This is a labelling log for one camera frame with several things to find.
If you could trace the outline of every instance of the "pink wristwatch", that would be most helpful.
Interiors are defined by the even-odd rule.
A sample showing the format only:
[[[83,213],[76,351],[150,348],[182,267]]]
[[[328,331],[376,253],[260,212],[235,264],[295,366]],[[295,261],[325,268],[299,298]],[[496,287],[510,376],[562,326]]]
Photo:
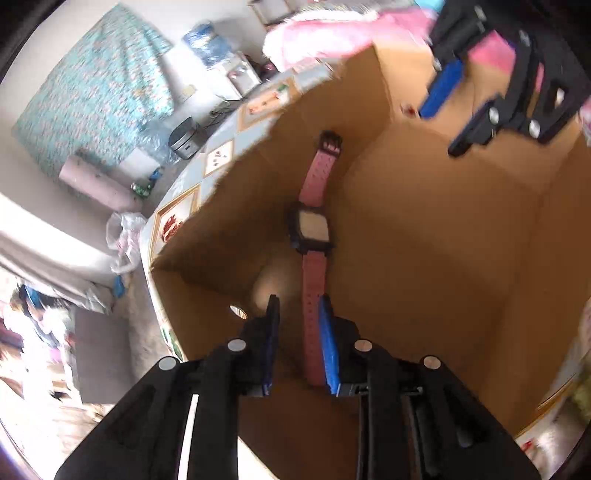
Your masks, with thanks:
[[[324,294],[326,253],[332,245],[322,206],[324,189],[340,155],[341,144],[341,137],[334,132],[322,132],[320,148],[306,175],[290,222],[292,246],[303,255],[304,369],[308,383],[314,386],[326,384],[320,345],[319,301]]]

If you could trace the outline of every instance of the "pink cylinder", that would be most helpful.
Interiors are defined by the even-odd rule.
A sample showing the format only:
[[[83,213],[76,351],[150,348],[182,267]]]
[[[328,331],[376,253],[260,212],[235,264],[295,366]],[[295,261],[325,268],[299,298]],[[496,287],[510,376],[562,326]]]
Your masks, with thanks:
[[[142,209],[144,201],[140,197],[77,155],[66,159],[60,180],[115,212],[139,212]]]

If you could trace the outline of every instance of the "blue gripper pad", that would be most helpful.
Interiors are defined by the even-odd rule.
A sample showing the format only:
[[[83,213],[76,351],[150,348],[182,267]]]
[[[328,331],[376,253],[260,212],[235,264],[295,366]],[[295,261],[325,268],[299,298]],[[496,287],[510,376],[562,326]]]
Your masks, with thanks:
[[[330,393],[336,395],[339,392],[339,352],[336,348],[335,337],[333,336],[330,319],[332,317],[331,308],[328,299],[321,297],[319,304],[319,327],[320,327],[320,346],[322,347],[322,357],[324,358],[324,373],[326,374],[326,383],[330,387]]]
[[[461,60],[458,59],[447,65],[433,81],[427,98],[418,109],[418,115],[425,119],[437,115],[439,109],[462,80],[463,75],[464,64]]]

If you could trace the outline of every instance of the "silver screw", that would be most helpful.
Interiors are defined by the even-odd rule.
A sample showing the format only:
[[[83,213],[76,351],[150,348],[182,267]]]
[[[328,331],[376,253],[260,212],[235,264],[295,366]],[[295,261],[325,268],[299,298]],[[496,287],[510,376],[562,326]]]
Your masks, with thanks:
[[[488,110],[488,119],[493,125],[499,123],[499,111],[495,107],[491,107],[490,110]]]
[[[423,365],[427,367],[429,370],[437,370],[441,366],[441,360],[439,360],[436,356],[426,356],[423,360]]]
[[[369,352],[373,345],[369,340],[360,339],[355,342],[355,350],[358,352]]]
[[[474,7],[474,12],[476,13],[476,16],[478,17],[478,20],[480,20],[481,22],[486,22],[486,15],[482,11],[482,7],[480,5],[477,5]]]
[[[519,30],[519,38],[521,39],[523,45],[525,45],[526,47],[530,46],[530,36],[523,30]]]
[[[538,138],[540,136],[540,124],[536,120],[530,122],[531,138]]]
[[[241,338],[235,338],[228,342],[228,350],[231,352],[242,352],[246,348],[246,342]]]
[[[158,362],[158,368],[160,370],[172,370],[177,366],[177,360],[172,356],[165,356]]]

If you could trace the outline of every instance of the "watch strap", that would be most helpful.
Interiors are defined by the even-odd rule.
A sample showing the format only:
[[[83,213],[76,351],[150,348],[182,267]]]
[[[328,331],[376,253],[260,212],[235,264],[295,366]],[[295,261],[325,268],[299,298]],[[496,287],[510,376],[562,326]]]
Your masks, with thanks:
[[[312,160],[304,185],[298,198],[309,207],[321,207],[324,203],[324,188],[328,182],[330,171],[335,164],[336,156],[319,149]]]
[[[319,324],[320,297],[324,295],[326,264],[326,257],[322,252],[309,251],[303,255],[304,372],[308,383],[315,387],[326,385]]]

